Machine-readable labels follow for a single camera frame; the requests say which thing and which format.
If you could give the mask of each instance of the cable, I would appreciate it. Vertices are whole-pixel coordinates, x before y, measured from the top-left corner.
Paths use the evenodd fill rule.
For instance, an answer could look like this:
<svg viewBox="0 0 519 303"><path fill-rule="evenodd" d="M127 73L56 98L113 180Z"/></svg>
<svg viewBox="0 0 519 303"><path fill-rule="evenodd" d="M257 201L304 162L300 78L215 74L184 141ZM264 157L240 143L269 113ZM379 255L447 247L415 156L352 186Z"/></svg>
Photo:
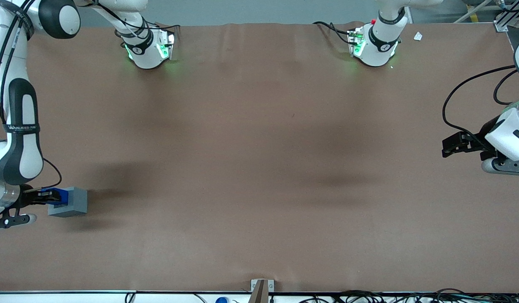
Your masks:
<svg viewBox="0 0 519 303"><path fill-rule="evenodd" d="M125 295L125 303L132 303L132 301L134 300L134 297L136 297L136 293L127 293Z"/></svg>
<svg viewBox="0 0 519 303"><path fill-rule="evenodd" d="M346 34L346 35L347 35L347 32L344 32L344 31L342 31L341 29L337 29L336 27L334 27L334 28L331 27L332 22L331 22L331 24L327 24L327 23L325 23L325 22L323 22L323 21L316 21L316 22L314 22L314 23L312 23L312 24L324 25L324 26L328 27L329 29L331 29L331 30L333 30L333 31L337 31L337 32L339 32L339 33L343 33L343 34Z"/></svg>
<svg viewBox="0 0 519 303"><path fill-rule="evenodd" d="M517 10L511 10L511 9L506 7L506 4L501 4L500 5L500 9L502 11L505 11L505 12L519 12L519 8Z"/></svg>
<svg viewBox="0 0 519 303"><path fill-rule="evenodd" d="M469 81L472 81L474 79L476 79L477 77L482 77L484 75L488 75L488 74L491 74L491 73L495 73L495 72L499 72L499 71L504 71L505 69L514 69L516 66L515 65L508 65L508 66L503 66L503 67L498 67L496 69L491 69L490 71L486 71L486 72L483 72L483 73L479 73L478 75L474 75L468 79L466 79L465 81L463 81L462 83L458 84L458 86L456 86L452 92L450 92L450 94L448 95L448 97L446 97L446 100L445 100L445 103L442 105L442 120L446 123L446 125L452 127L452 128L455 128L455 129L459 129L461 130L462 132L466 132L471 138L473 138L473 140L475 140L476 142L478 142L479 144L481 144L481 146L483 146L486 150L488 150L489 152L493 153L494 150L492 148L490 148L489 146L487 146L486 144L484 144L480 139L478 139L473 133L471 133L469 130L461 127L461 126L457 126L457 125L454 125L450 122L448 122L448 120L446 119L446 105L448 104L448 102L450 101L450 98L452 98L452 96L454 95L454 93L459 89L461 88L461 86L463 86L465 83L469 82Z"/></svg>
<svg viewBox="0 0 519 303"><path fill-rule="evenodd" d="M59 184L61 184L61 181L63 181L63 176L61 176L61 172L60 172L59 169L56 167L56 165L54 165L52 162L48 161L46 158L42 158L42 159L43 159L43 161L45 161L46 163L50 164L50 166L54 168L54 170L56 171L56 173L58 173L59 181L58 181L56 184L52 184L52 185L50 185L50 186L43 186L41 189L45 189L45 188L53 188L53 187L59 186Z"/></svg>
<svg viewBox="0 0 519 303"><path fill-rule="evenodd" d="M22 5L21 5L21 8L23 9L27 9L29 8L33 2L35 2L35 0L25 0ZM15 24L17 23L17 21L19 21L19 17L17 15L15 15L15 17L13 17L13 20L11 22L11 25L9 26L9 29L7 30L7 33L5 35L5 39L2 43L2 48L0 49L0 66L2 65L2 60L3 60L3 56L5 55L5 48L7 47L7 44L9 44L9 39L11 38L11 34L13 32L13 29L15 28ZM17 31L21 30L21 27L22 27L22 21L19 22L19 26L17 28ZM9 54L9 58L8 58L8 62L6 63L5 67L6 69L4 70L4 73L3 73L3 80L2 80L2 92L0 93L0 119L2 120L2 124L6 124L6 121L5 121L5 114L4 114L4 108L3 108L3 94L4 94L4 86L5 86L5 79L6 79L6 75L7 75L7 70L9 69L9 64L10 64L10 61L12 59L12 54L14 52L14 48L11 49L10 51L10 54Z"/></svg>
<svg viewBox="0 0 519 303"><path fill-rule="evenodd" d="M321 298L318 298L317 296L315 297L312 297L310 299L306 299L306 300L303 300L303 301L300 301L299 303L307 303L307 302L310 302L310 301L315 301L315 302L323 302L323 303L330 303L329 301L325 300L325 299L321 299Z"/></svg>
<svg viewBox="0 0 519 303"><path fill-rule="evenodd" d="M199 298L203 303L207 303L207 301L206 301L204 298L200 297L198 294L195 294L195 293L194 293L193 295L195 295L196 297L198 297L198 298Z"/></svg>
<svg viewBox="0 0 519 303"><path fill-rule="evenodd" d="M500 86L504 83L504 81L506 81L506 79L508 79L509 77L511 77L513 74L517 73L517 69L515 71L511 71L510 73L508 73L508 75L504 76L504 78L502 78L499 83L497 84L497 86L495 87L495 89L493 90L493 99L495 100L495 102L497 102L498 104L500 105L510 105L512 104L512 102L502 102L500 101L498 98L497 98L497 93L498 93L498 89L500 88Z"/></svg>
<svg viewBox="0 0 519 303"><path fill-rule="evenodd" d="M342 37L342 35L340 35L340 33L343 33L345 35L347 35L347 32L345 31L342 31L340 29L337 29L334 24L331 22L329 24L323 22L323 21L316 21L314 22L313 24L317 24L317 25L325 25L326 27L328 27L331 31L334 31L336 33L336 35L338 35L338 37L340 38L340 40L346 42L347 44L350 44L350 45L357 45L355 42L350 42L348 40L345 40L344 37Z"/></svg>
<svg viewBox="0 0 519 303"><path fill-rule="evenodd" d="M121 23L123 23L124 25L128 25L130 27L134 27L135 29L172 29L174 27L181 27L181 25L171 25L169 27L137 27L136 25L132 25L131 23L127 23L126 21L122 20L118 15L116 15L115 12L111 11L109 8L107 8L106 6L103 6L102 4L97 4L97 6L100 6L102 9L104 9L107 13L109 13L112 17L114 17L115 19L118 19L119 21L121 21ZM151 22L147 22L146 23L148 24L151 24L151 25L156 25L155 23L151 23Z"/></svg>

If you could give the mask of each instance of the white paper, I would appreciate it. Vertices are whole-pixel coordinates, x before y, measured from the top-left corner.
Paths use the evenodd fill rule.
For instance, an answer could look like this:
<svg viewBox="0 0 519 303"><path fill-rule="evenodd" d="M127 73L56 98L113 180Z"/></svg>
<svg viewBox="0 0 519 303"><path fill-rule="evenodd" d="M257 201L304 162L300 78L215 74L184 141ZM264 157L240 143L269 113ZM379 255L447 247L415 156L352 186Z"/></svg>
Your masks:
<svg viewBox="0 0 519 303"><path fill-rule="evenodd" d="M420 41L422 40L422 34L421 32L417 32L417 34L415 35L415 38L413 38L414 40L417 40L417 41Z"/></svg>

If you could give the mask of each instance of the robotic arm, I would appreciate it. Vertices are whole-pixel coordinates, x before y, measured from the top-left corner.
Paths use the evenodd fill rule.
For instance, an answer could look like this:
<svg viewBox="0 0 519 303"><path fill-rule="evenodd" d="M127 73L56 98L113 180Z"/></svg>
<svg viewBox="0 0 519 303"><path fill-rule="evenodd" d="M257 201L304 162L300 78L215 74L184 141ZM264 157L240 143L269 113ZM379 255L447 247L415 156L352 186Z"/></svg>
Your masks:
<svg viewBox="0 0 519 303"><path fill-rule="evenodd" d="M147 0L0 0L0 119L7 134L0 139L0 228L33 223L35 215L20 215L21 208L60 199L57 189L26 184L41 173L45 160L36 91L26 70L27 41L36 31L56 39L75 37L77 5L92 7L116 27L138 67L151 69L170 57L173 35L140 15Z"/></svg>
<svg viewBox="0 0 519 303"><path fill-rule="evenodd" d="M519 72L519 46L514 53ZM481 151L482 169L491 174L519 176L519 101L484 124L477 134L456 133L442 141L442 157Z"/></svg>
<svg viewBox="0 0 519 303"><path fill-rule="evenodd" d="M405 7L437 5L442 0L376 0L379 16L349 34L350 53L369 66L381 66L394 56L398 40L408 19Z"/></svg>
<svg viewBox="0 0 519 303"><path fill-rule="evenodd" d="M173 32L148 23L140 11L148 0L75 0L78 6L93 8L116 29L125 42L129 58L141 69L153 69L171 56Z"/></svg>

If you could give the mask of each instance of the gray box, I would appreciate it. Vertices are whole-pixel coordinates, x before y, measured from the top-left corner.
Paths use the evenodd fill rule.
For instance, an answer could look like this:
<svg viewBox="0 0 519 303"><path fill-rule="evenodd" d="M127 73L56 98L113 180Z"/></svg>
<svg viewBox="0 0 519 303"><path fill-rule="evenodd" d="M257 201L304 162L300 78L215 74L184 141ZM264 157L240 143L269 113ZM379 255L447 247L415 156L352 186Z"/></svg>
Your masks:
<svg viewBox="0 0 519 303"><path fill-rule="evenodd" d="M48 205L48 215L54 217L72 217L88 212L88 191L77 187L63 188L69 192L69 201L66 205Z"/></svg>

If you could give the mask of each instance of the brown table surface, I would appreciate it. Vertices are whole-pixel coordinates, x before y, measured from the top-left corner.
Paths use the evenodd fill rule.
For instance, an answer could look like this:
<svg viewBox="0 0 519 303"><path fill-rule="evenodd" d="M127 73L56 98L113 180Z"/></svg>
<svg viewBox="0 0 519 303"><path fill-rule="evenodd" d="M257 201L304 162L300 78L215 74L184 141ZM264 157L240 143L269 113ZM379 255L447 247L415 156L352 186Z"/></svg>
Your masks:
<svg viewBox="0 0 519 303"><path fill-rule="evenodd" d="M315 25L183 27L174 60L144 71L112 29L34 37L41 146L63 187L90 190L89 213L29 207L35 224L0 230L0 290L519 292L519 177L441 157L457 132L444 99L512 64L507 36L402 38L371 68ZM460 90L451 121L498 115L504 74ZM519 77L500 97L519 98ZM32 183L55 180L47 165Z"/></svg>

